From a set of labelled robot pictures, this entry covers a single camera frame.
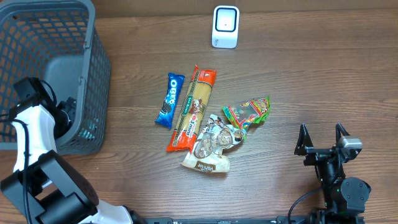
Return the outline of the green candy bag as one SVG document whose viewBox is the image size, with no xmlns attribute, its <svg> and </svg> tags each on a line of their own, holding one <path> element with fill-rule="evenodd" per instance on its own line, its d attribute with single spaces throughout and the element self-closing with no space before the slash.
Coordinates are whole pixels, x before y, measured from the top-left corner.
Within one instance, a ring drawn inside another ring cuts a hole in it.
<svg viewBox="0 0 398 224">
<path fill-rule="evenodd" d="M 248 130 L 250 125 L 264 122 L 271 109 L 271 102 L 268 96 L 250 100 L 240 105 L 223 106 L 222 110 L 229 122 L 239 129 Z"/>
</svg>

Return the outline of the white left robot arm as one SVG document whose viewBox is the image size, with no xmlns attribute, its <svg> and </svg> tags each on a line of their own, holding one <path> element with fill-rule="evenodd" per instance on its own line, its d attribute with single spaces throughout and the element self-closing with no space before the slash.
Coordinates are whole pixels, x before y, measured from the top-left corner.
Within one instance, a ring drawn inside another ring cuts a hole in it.
<svg viewBox="0 0 398 224">
<path fill-rule="evenodd" d="M 17 135 L 13 173 L 1 192 L 28 223 L 133 223 L 130 211 L 100 200 L 92 185 L 58 153 L 55 136 L 66 119 L 38 78 L 14 84 L 20 103 L 6 122 Z"/>
</svg>

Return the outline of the white brown cookie bag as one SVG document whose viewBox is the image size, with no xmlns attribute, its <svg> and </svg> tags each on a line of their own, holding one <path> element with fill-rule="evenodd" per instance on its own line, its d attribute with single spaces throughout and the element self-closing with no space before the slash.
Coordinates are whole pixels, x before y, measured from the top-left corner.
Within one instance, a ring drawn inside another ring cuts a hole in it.
<svg viewBox="0 0 398 224">
<path fill-rule="evenodd" d="M 241 144 L 245 137 L 245 130 L 226 124 L 219 116 L 211 114 L 182 165 L 201 172 L 227 173 L 230 161 L 223 151 Z"/>
</svg>

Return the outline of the blue packet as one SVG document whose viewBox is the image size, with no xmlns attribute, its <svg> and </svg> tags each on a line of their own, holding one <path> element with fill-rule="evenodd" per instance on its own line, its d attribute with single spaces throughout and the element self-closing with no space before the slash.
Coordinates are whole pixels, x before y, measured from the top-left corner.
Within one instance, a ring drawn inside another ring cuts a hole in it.
<svg viewBox="0 0 398 224">
<path fill-rule="evenodd" d="M 168 78 L 167 94 L 155 122 L 171 129 L 178 98 L 185 81 L 185 76 L 168 73 Z"/>
</svg>

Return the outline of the orange pasta packet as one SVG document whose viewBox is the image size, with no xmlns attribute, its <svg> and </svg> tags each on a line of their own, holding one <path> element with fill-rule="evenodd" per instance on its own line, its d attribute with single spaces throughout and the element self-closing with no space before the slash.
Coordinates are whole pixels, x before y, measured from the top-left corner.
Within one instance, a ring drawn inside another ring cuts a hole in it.
<svg viewBox="0 0 398 224">
<path fill-rule="evenodd" d="M 215 81 L 216 70 L 195 66 L 167 152 L 192 152 Z"/>
</svg>

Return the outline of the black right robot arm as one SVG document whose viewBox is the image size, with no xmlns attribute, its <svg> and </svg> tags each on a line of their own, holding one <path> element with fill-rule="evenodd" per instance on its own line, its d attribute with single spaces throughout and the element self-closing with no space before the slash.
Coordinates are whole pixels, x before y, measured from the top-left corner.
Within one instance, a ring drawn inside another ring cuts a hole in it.
<svg viewBox="0 0 398 224">
<path fill-rule="evenodd" d="M 343 164 L 354 160 L 363 148 L 359 138 L 336 124 L 336 142 L 329 149 L 315 149 L 305 124 L 301 124 L 294 154 L 303 156 L 305 166 L 313 166 L 321 183 L 325 208 L 313 212 L 310 223 L 359 223 L 371 187 L 365 181 L 347 177 Z"/>
</svg>

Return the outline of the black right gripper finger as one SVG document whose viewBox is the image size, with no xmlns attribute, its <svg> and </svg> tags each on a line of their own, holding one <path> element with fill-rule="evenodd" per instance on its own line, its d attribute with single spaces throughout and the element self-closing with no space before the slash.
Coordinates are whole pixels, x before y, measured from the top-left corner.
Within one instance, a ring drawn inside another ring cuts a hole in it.
<svg viewBox="0 0 398 224">
<path fill-rule="evenodd" d="M 345 130 L 341 123 L 335 126 L 336 146 L 346 146 L 349 143 L 349 133 Z"/>
<path fill-rule="evenodd" d="M 309 152 L 313 151 L 313 144 L 310 139 L 305 123 L 300 125 L 300 132 L 298 141 L 295 147 L 294 154 L 298 156 L 306 156 Z"/>
</svg>

